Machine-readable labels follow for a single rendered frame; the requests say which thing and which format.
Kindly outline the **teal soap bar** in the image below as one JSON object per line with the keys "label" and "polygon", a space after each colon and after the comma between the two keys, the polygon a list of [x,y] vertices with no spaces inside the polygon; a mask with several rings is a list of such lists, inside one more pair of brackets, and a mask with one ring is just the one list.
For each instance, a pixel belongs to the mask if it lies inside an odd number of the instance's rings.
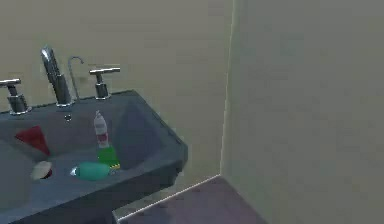
{"label": "teal soap bar", "polygon": [[83,162],[74,167],[70,175],[82,180],[97,181],[106,178],[110,167],[98,162]]}

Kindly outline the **white and red bottle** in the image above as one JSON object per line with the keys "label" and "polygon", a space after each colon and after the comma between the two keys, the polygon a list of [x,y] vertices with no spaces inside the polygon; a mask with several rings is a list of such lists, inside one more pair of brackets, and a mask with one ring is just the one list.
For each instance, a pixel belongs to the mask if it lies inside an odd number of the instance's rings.
{"label": "white and red bottle", "polygon": [[97,142],[100,148],[109,147],[108,128],[106,121],[102,114],[97,111],[94,118],[94,129],[97,138]]}

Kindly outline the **dark grey sink basin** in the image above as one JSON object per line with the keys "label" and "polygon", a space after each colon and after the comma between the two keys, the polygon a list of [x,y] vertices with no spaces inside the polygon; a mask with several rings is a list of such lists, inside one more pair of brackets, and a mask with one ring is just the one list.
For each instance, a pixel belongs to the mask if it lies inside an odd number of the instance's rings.
{"label": "dark grey sink basin", "polygon": [[[97,111],[120,167],[104,179],[82,180],[70,172],[98,161]],[[33,126],[41,127],[49,156],[15,138]],[[187,160],[187,145],[134,90],[64,108],[40,105],[19,116],[0,112],[0,224],[117,224],[115,209],[172,186]],[[33,180],[41,161],[52,163],[52,175]]]}

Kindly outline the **chrome faucet spout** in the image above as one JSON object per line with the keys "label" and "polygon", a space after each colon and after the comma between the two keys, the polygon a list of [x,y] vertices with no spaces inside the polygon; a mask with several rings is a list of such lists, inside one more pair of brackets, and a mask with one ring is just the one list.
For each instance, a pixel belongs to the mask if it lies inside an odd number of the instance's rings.
{"label": "chrome faucet spout", "polygon": [[63,73],[60,72],[53,49],[45,45],[41,49],[41,58],[46,71],[47,78],[51,83],[58,107],[67,107],[73,104],[69,88]]}

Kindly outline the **red cloth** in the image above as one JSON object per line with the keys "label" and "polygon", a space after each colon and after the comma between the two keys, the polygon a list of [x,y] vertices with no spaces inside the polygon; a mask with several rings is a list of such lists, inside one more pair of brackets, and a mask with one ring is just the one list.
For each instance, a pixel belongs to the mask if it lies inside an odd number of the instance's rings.
{"label": "red cloth", "polygon": [[34,149],[39,150],[46,156],[50,155],[50,150],[40,126],[33,126],[29,129],[19,131],[15,134],[15,138]]}

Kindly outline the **dark purple cabinet top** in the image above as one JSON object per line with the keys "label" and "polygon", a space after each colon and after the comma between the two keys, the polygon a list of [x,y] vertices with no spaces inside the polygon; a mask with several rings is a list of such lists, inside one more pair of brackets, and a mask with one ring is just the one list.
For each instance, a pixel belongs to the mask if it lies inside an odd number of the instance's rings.
{"label": "dark purple cabinet top", "polygon": [[217,176],[120,218],[118,224],[269,223]]}

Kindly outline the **green sponge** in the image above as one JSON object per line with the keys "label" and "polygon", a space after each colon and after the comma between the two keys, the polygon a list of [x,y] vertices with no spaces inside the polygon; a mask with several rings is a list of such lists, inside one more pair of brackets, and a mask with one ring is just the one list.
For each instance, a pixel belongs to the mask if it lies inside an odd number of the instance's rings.
{"label": "green sponge", "polygon": [[99,149],[97,152],[97,158],[100,163],[106,164],[109,167],[120,165],[116,151],[112,146]]}

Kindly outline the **thin chrome hook pipe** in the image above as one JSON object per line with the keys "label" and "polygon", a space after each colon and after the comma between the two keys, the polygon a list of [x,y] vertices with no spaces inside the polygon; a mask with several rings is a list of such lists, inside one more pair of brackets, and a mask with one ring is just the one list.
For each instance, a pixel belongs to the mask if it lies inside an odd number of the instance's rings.
{"label": "thin chrome hook pipe", "polygon": [[80,56],[70,56],[67,60],[68,71],[69,71],[69,74],[71,76],[71,82],[72,82],[72,86],[73,86],[74,93],[75,93],[75,101],[78,101],[80,97],[79,97],[79,92],[78,92],[75,76],[73,73],[73,66],[72,66],[73,60],[78,60],[81,64],[84,64],[84,60]]}

